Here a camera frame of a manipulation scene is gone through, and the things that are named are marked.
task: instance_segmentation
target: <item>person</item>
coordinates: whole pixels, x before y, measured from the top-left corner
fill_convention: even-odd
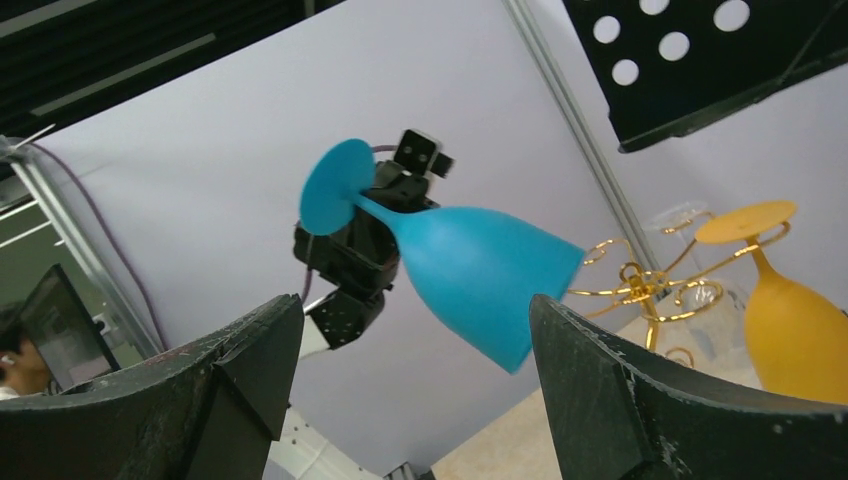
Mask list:
[[[0,307],[0,400],[47,390],[50,369],[18,322],[21,303]]]

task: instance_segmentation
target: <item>glass stem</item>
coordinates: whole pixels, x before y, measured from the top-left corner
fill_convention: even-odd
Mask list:
[[[689,238],[690,236],[685,233],[688,230],[691,230],[691,229],[685,228],[685,229],[678,230],[678,231],[675,232],[675,235],[677,235],[677,238],[679,238],[680,242],[683,244],[683,248],[688,247],[689,243],[692,242],[692,240],[693,240],[693,238]],[[701,263],[701,259],[698,258],[698,254],[695,252],[694,249],[691,252],[689,252],[689,259],[692,260],[693,264],[695,264],[695,269],[696,269],[695,271],[697,271],[697,272],[703,272],[704,271],[704,266]]]

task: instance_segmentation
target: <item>robotic arm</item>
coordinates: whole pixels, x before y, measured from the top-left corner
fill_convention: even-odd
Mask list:
[[[427,198],[434,176],[445,178],[453,159],[441,153],[435,140],[414,130],[404,132],[391,160],[377,164],[374,186],[367,196],[384,207],[414,213],[438,205]],[[294,256],[307,267],[303,297],[312,275],[337,288],[304,309],[305,324],[299,359],[341,348],[362,336],[385,306],[400,254],[389,229],[357,210],[344,229],[316,237],[300,224],[295,227]],[[363,470],[289,407],[279,442],[271,444],[269,459],[297,480],[379,480]],[[414,478],[399,470],[393,480]]]

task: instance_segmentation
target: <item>cable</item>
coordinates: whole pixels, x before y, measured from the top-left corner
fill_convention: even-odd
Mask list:
[[[115,235],[112,233],[112,230],[109,228],[106,219],[103,217],[103,213],[100,212],[100,208],[97,207],[97,204],[94,202],[94,199],[91,197],[91,194],[86,190],[85,186],[83,186],[82,181],[77,177],[70,167],[65,163],[64,160],[59,158],[58,155],[51,152],[46,147],[39,145],[38,143],[32,142],[30,143],[33,147],[38,149],[41,153],[49,157],[53,160],[56,165],[58,165],[71,179],[71,182],[74,186],[79,189],[83,198],[85,198],[85,202],[88,204],[88,207],[91,208],[92,213],[94,213],[94,218],[96,219],[100,228],[103,229],[103,233],[106,235],[106,239],[109,241],[109,244],[115,249],[115,253],[118,255],[118,258],[121,262],[124,263],[124,266],[127,268],[127,272],[129,272],[130,277],[138,286],[138,290],[141,292],[141,297],[144,300],[144,305],[147,308],[147,311],[150,313],[150,321],[153,323],[153,328],[156,331],[156,336],[159,337],[159,341],[162,342],[162,346],[165,347],[165,350],[169,350],[170,344],[164,334],[164,330],[162,329],[162,325],[159,322],[159,315],[156,313],[156,309],[153,308],[153,301],[150,298],[150,293],[147,290],[147,287],[144,285],[144,282],[141,281],[141,278],[138,276],[138,273],[133,268],[130,261],[127,259],[124,250],[121,248],[118,241],[115,239]]]
[[[395,150],[397,150],[397,145],[377,145],[371,147],[371,151],[374,153],[394,152]],[[314,238],[315,236],[309,237],[309,244],[306,247],[306,277],[303,279],[303,294],[300,296],[300,301],[304,304],[306,303],[306,297],[309,296],[309,290],[312,289],[313,270],[309,266],[309,260],[312,257],[312,240]]]

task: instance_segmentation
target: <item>clear wine glass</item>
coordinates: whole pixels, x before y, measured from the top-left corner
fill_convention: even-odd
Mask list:
[[[652,218],[644,225],[644,229],[647,232],[677,238],[678,242],[675,243],[678,243],[680,248],[675,251],[677,254],[692,242],[697,226],[711,216],[706,202],[684,202]],[[695,250],[697,249],[689,252],[686,261],[672,271],[672,278],[686,278],[704,271],[705,264]],[[713,370],[710,373],[751,369],[744,333],[744,313],[748,294],[730,279],[713,276],[703,279],[720,284],[724,292],[723,296],[707,312],[677,323],[682,323],[682,326],[688,330],[700,350],[699,353],[708,363],[705,369]],[[710,286],[696,286],[683,293],[683,304],[680,308],[682,311],[694,310],[713,302],[716,294],[716,289]],[[674,328],[673,325],[663,328]],[[751,385],[756,382],[741,383]]]

